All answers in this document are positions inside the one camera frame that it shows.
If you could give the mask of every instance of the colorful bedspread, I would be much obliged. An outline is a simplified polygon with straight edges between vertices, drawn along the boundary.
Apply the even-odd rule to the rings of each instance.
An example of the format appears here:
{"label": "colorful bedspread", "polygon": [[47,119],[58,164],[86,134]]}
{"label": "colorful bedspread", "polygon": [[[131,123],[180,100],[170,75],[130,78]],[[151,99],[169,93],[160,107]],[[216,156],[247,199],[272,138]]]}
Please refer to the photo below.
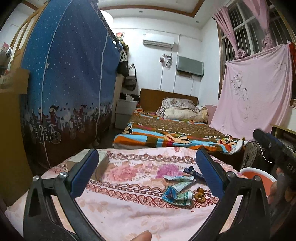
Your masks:
{"label": "colorful bedspread", "polygon": [[177,146],[229,153],[236,147],[238,140],[204,123],[167,120],[138,108],[132,114],[124,132],[115,137],[113,146],[118,149]]}
{"label": "colorful bedspread", "polygon": [[[203,204],[192,200],[190,206],[181,208],[162,200],[167,183],[164,175],[180,175],[185,167],[194,166],[195,150],[188,148],[151,148],[139,150],[106,149],[109,166],[102,181],[90,180],[83,194],[76,202],[94,228],[107,240],[131,241],[143,231],[152,233],[152,241],[189,240],[208,218],[218,198],[209,187],[195,182],[186,190],[194,194],[199,187],[205,190]],[[69,158],[43,174],[42,178],[53,178],[67,171],[67,161],[80,161],[81,155]],[[216,158],[225,171],[233,171],[232,166]],[[5,214],[14,227],[23,234],[23,215],[27,194],[8,207]],[[237,212],[241,197],[223,230],[227,230]],[[72,231],[57,198],[53,199],[57,213],[64,227]]]}

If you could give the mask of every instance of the metal bolt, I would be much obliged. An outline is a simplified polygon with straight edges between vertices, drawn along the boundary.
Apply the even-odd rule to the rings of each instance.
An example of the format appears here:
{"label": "metal bolt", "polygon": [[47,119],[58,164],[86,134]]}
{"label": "metal bolt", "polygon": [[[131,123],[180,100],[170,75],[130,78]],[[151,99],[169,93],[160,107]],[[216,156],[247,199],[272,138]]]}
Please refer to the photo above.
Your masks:
{"label": "metal bolt", "polygon": [[259,176],[255,176],[255,180],[256,180],[257,182],[259,182],[259,181],[261,181],[261,177],[259,177]]}
{"label": "metal bolt", "polygon": [[59,177],[60,177],[60,178],[65,178],[67,175],[68,175],[68,173],[66,173],[66,172],[61,172],[61,173],[59,174]]}
{"label": "metal bolt", "polygon": [[35,182],[35,181],[38,181],[39,178],[40,178],[39,176],[34,176],[34,177],[33,177],[33,181],[34,181],[34,182]]}
{"label": "metal bolt", "polygon": [[227,176],[230,178],[234,178],[235,174],[234,174],[234,172],[227,172]]}

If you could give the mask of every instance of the pink floral tablecloth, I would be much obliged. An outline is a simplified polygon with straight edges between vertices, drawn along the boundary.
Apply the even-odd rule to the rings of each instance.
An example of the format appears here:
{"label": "pink floral tablecloth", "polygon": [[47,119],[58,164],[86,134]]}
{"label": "pink floral tablecloth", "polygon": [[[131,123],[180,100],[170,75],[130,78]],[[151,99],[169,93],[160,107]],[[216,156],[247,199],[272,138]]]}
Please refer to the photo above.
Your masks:
{"label": "pink floral tablecloth", "polygon": [[[152,233],[152,240],[188,240],[209,216],[218,198],[214,197],[205,183],[195,183],[187,190],[205,190],[206,202],[192,200],[190,206],[181,208],[161,199],[168,185],[164,175],[181,175],[185,167],[194,166],[196,151],[188,148],[167,147],[139,150],[107,149],[110,164],[102,181],[90,180],[76,202],[95,229],[108,241],[130,241],[145,230]],[[71,157],[43,174],[42,178],[53,178],[67,171],[66,162]],[[226,171],[243,177],[232,166],[218,159]],[[5,214],[23,234],[23,214],[27,193],[8,207]],[[72,230],[56,197],[53,198],[64,227]],[[224,230],[228,229],[239,206],[236,202]]]}

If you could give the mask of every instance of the floor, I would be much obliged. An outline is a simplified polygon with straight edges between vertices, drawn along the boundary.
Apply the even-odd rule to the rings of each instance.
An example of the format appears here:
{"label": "floor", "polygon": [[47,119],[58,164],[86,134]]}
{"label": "floor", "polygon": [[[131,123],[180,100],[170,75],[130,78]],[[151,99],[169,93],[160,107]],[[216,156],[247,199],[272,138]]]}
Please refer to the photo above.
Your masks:
{"label": "floor", "polygon": [[106,131],[103,136],[101,137],[99,141],[99,146],[97,149],[107,149],[107,148],[113,148],[113,140],[116,135],[122,134],[123,130],[110,128],[108,131]]}

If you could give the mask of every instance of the brown ceiling trim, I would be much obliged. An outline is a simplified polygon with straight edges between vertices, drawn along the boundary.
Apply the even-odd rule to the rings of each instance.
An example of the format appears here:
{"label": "brown ceiling trim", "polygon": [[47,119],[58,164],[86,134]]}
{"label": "brown ceiling trim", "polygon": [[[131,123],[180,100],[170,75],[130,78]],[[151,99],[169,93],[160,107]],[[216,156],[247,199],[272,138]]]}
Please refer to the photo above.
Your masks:
{"label": "brown ceiling trim", "polygon": [[127,9],[127,8],[153,9],[153,10],[178,13],[178,14],[182,14],[182,15],[194,18],[198,10],[204,3],[204,1],[205,0],[199,0],[193,9],[193,12],[185,12],[185,11],[181,11],[173,8],[150,6],[150,5],[119,5],[119,6],[101,7],[100,10],[106,11],[106,10],[112,10],[112,9]]}
{"label": "brown ceiling trim", "polygon": [[33,5],[32,3],[30,3],[30,2],[28,2],[28,1],[26,1],[26,0],[23,0],[22,1],[22,3],[24,4],[24,5],[27,5],[29,8],[32,8],[33,10],[38,10],[38,8],[35,6],[35,5]]}

